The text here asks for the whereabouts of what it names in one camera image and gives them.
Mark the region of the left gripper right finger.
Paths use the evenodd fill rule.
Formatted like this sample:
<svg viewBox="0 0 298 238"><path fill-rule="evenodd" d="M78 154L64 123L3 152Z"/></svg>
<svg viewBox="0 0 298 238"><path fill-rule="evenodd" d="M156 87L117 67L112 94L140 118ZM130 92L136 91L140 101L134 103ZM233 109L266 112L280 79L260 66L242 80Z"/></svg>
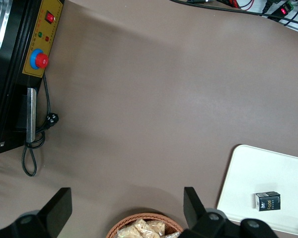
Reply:
<svg viewBox="0 0 298 238"><path fill-rule="evenodd" d="M258 219L244 219L239 225L224 212L206 209L193 187L184 188L183 212L188 228L181 238L276 238L270 226Z"/></svg>

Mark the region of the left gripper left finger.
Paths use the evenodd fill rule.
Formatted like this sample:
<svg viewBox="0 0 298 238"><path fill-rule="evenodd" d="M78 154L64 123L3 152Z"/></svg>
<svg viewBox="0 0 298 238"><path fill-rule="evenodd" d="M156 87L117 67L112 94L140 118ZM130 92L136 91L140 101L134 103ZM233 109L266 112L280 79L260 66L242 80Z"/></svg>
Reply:
<svg viewBox="0 0 298 238"><path fill-rule="evenodd" d="M23 215L0 229L0 238L56 238L72 212L72 190L62 187L37 214Z"/></svg>

